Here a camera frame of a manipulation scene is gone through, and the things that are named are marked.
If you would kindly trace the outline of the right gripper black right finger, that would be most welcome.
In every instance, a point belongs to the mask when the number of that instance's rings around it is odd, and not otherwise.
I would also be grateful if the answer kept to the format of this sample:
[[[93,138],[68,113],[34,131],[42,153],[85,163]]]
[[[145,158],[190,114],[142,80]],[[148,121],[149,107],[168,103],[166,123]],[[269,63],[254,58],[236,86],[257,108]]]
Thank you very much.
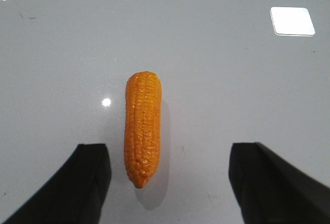
[[[329,187],[259,142],[232,145],[228,177],[244,223],[329,223]]]

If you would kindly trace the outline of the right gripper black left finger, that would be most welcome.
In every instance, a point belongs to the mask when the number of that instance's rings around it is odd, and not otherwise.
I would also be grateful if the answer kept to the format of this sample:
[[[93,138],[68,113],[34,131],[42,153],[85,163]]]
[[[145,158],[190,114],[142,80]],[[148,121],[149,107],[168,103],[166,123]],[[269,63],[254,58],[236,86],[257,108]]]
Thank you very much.
[[[79,144],[5,223],[98,223],[111,180],[105,144]]]

